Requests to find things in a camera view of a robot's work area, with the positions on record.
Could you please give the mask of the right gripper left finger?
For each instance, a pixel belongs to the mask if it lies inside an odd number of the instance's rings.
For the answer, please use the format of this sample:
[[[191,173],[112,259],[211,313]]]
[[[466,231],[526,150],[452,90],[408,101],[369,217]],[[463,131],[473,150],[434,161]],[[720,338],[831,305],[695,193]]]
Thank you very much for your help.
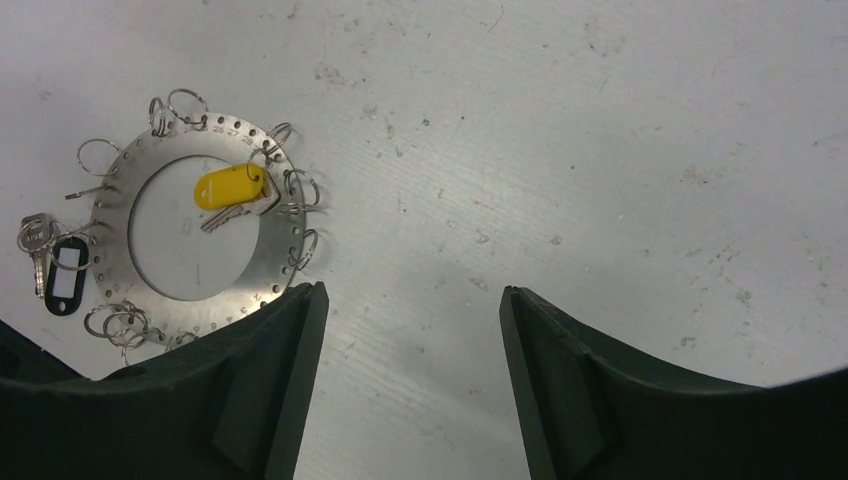
[[[253,314],[93,381],[1,329],[5,479],[290,479],[329,298],[301,284]]]

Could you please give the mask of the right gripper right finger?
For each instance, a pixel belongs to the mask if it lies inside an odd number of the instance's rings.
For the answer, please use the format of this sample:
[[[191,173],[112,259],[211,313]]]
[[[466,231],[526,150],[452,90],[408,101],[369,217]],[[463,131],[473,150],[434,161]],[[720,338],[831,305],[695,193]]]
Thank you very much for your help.
[[[843,479],[847,373],[775,387],[654,357],[509,286],[502,338],[535,479]]]

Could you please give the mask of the key with yellow tag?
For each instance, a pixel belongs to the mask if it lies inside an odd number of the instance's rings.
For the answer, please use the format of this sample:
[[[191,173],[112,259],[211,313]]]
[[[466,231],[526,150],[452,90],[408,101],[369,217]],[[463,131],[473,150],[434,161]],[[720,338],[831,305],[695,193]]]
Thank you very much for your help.
[[[280,193],[264,168],[243,163],[202,176],[193,198],[199,208],[214,212],[201,225],[210,233],[232,218],[265,214],[278,203]]]

